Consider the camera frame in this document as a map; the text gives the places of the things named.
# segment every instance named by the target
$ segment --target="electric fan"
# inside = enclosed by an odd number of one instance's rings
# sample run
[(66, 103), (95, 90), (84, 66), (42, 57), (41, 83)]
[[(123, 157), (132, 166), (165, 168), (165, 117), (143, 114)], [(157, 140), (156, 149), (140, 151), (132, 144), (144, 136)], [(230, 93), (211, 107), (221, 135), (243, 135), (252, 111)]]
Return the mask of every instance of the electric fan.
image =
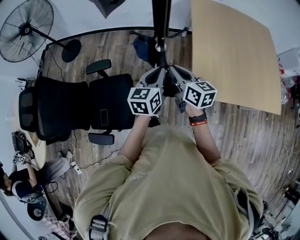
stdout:
[(8, 16), (0, 31), (0, 55), (9, 62), (31, 57), (49, 39), (63, 47), (62, 60), (73, 61), (80, 52), (79, 40), (66, 45), (49, 37), (53, 25), (53, 8), (47, 0), (26, 0)]

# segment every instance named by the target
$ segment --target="fan stand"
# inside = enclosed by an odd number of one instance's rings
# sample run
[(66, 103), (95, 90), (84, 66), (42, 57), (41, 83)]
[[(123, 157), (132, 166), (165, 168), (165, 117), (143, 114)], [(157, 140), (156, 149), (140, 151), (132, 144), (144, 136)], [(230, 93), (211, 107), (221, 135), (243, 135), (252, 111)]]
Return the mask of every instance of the fan stand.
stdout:
[(43, 32), (40, 32), (38, 29), (32, 27), (32, 25), (29, 22), (23, 23), (19, 27), (19, 32), (22, 36), (26, 36), (26, 35), (34, 32), (50, 41), (56, 43), (57, 45), (61, 46), (63, 48), (61, 58), (64, 62), (73, 61), (78, 56), (78, 54), (81, 50), (81, 42), (79, 40), (73, 39), (73, 40), (69, 41), (66, 45), (63, 45), (60, 42), (53, 39), (52, 37), (44, 34)]

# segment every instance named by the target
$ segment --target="strap buckle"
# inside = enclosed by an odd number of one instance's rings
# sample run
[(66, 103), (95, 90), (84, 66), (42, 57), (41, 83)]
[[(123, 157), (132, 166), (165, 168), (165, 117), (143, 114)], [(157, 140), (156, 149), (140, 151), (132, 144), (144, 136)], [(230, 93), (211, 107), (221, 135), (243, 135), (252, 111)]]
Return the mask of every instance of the strap buckle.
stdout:
[(89, 240), (102, 240), (107, 230), (107, 219), (102, 215), (96, 215), (90, 222)]

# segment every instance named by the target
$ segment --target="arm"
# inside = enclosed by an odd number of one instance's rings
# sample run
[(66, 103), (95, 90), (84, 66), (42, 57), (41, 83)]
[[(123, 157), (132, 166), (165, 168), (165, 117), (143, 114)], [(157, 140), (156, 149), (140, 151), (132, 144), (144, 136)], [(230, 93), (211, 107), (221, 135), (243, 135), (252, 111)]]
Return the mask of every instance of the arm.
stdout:
[(142, 143), (146, 130), (150, 122), (150, 116), (138, 116), (133, 128), (131, 129), (126, 141), (124, 142), (119, 155), (124, 155), (133, 164), (139, 158), (142, 150)]
[(12, 173), (17, 171), (17, 165), (13, 164), (13, 170), (12, 170)]
[[(203, 114), (202, 110), (196, 109), (190, 104), (187, 104), (186, 111), (189, 117), (196, 117)], [(193, 126), (193, 131), (196, 139), (196, 145), (199, 152), (203, 155), (205, 160), (212, 164), (221, 158), (220, 152), (216, 146), (214, 139), (210, 133), (207, 124)]]
[(27, 170), (28, 170), (28, 174), (29, 174), (29, 183), (32, 187), (35, 187), (38, 183), (37, 181), (37, 178), (36, 178), (36, 175), (32, 169), (32, 166), (31, 166), (31, 159), (30, 159), (30, 156), (28, 154), (25, 154), (25, 161), (26, 161), (26, 167), (27, 167)]

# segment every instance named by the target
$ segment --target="gray pants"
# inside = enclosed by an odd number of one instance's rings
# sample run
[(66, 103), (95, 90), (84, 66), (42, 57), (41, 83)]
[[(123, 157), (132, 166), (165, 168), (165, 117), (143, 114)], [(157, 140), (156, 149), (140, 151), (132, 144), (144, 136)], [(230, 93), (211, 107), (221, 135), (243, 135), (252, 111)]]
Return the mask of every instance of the gray pants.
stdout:
[(43, 176), (41, 177), (42, 184), (47, 184), (57, 177), (63, 175), (70, 168), (69, 160), (65, 157), (60, 157), (55, 160), (46, 162), (42, 168)]

